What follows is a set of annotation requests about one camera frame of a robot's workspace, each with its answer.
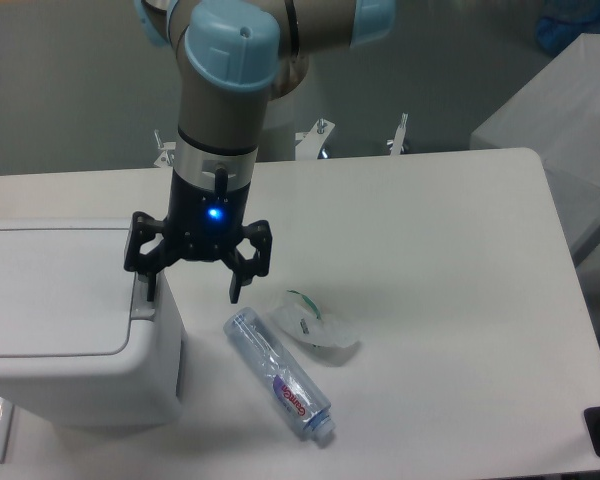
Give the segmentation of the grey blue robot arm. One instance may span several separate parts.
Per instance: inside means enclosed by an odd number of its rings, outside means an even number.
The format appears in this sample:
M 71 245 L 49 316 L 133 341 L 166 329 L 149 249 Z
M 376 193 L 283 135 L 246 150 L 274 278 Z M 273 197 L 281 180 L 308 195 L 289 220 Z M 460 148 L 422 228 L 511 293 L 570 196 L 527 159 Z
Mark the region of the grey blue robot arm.
M 153 300 L 180 260 L 224 263 L 229 296 L 270 268 L 269 224 L 243 221 L 258 145 L 281 63 L 354 47 L 392 29 L 392 1 L 139 1 L 148 38 L 173 50 L 181 77 L 168 211 L 133 214 L 124 267 Z

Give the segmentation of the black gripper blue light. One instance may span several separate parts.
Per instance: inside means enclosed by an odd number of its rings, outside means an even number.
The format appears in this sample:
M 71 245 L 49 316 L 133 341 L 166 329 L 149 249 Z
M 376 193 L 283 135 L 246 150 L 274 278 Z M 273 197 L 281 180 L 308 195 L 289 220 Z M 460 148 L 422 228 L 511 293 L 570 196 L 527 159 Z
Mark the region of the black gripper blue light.
M 126 240 L 124 269 L 147 283 L 148 302 L 155 300 L 158 274 L 181 259 L 215 261 L 222 256 L 232 271 L 232 304 L 254 277 L 269 274 L 269 222 L 242 226 L 257 153 L 255 146 L 221 149 L 178 132 L 166 218 L 134 212 Z M 238 249 L 243 240 L 254 249 L 249 259 Z

